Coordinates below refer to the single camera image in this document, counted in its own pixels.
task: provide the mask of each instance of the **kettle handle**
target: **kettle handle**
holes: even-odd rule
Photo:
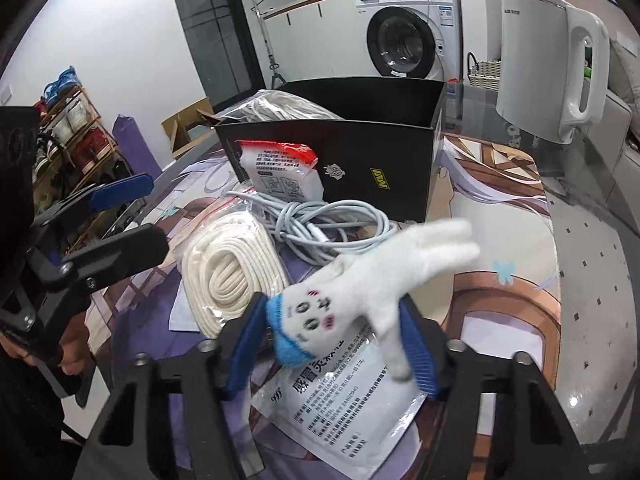
[[[609,81],[609,32],[600,18],[587,10],[567,6],[566,16],[569,27],[569,56],[559,135],[564,142],[571,142],[575,126],[598,123],[602,120]],[[593,70],[587,104],[581,112],[586,37],[591,38],[593,44]]]

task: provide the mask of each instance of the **plastic bag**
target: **plastic bag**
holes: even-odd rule
[[[258,192],[285,202],[317,202],[324,188],[314,169],[318,156],[304,144],[239,140],[240,165]]]
[[[426,398],[386,373],[370,326],[354,322],[323,359],[282,368],[252,405],[289,438],[353,480],[377,471]]]
[[[84,106],[84,103],[78,101],[67,112],[66,118],[69,120],[69,124],[71,124],[71,129],[75,133],[78,133],[82,127],[91,120],[91,114]]]
[[[60,117],[60,120],[55,124],[55,126],[51,127],[51,131],[63,146],[66,146],[74,136],[74,132],[71,129],[71,125],[69,124],[66,116]]]
[[[293,119],[331,119],[341,117],[317,104],[281,90],[258,90],[253,96],[216,114],[242,123]]]
[[[251,208],[230,198],[174,249],[191,313],[210,338],[242,316],[254,292],[272,297],[289,285],[271,235]]]

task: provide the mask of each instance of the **purple yoga mat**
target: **purple yoga mat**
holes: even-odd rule
[[[133,117],[118,115],[113,123],[113,138],[134,174],[146,173],[153,180],[160,176],[162,170],[149,151]]]

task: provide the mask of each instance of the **washing machine door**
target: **washing machine door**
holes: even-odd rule
[[[427,22],[402,7],[385,7],[373,15],[367,47],[381,75],[425,78],[435,59],[435,40]]]

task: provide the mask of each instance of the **shoe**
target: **shoe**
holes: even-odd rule
[[[47,142],[47,158],[53,160],[54,155],[58,152],[58,147],[52,142]]]
[[[47,111],[50,111],[58,101],[60,101],[60,96],[58,94],[58,82],[54,81],[53,83],[49,83],[44,87],[44,102],[47,107]]]
[[[89,133],[86,134],[85,139],[88,139],[91,150],[94,152],[95,158],[98,160],[107,155],[111,149],[111,145],[109,144],[107,137],[100,128],[91,128]]]
[[[113,165],[113,176],[116,180],[122,180],[123,178],[129,178],[131,176],[127,165],[122,160],[119,160]]]
[[[69,124],[66,116],[62,116],[56,125],[51,128],[51,131],[56,139],[64,146],[66,146],[74,136],[74,131],[71,129],[71,124]]]
[[[76,75],[76,69],[70,66],[58,77],[58,94],[66,94],[75,86],[82,85]]]
[[[35,174],[36,178],[39,177],[44,170],[49,167],[51,161],[47,158],[47,153],[42,146],[38,147],[38,151],[36,152],[36,165],[35,165]]]
[[[103,173],[98,179],[98,184],[112,184],[113,182],[115,180],[109,173]]]
[[[82,171],[82,174],[89,173],[94,167],[94,155],[91,147],[89,146],[88,140],[89,139],[85,137],[83,140],[78,142],[78,145],[71,155],[71,159],[76,165],[76,168]]]
[[[33,106],[36,107],[38,109],[38,111],[40,112],[40,118],[43,118],[44,116],[47,115],[47,104],[44,101],[44,97],[41,97],[40,101],[38,101]]]
[[[84,103],[78,100],[66,113],[66,118],[69,120],[71,129],[78,133],[91,120],[91,114],[84,106]]]

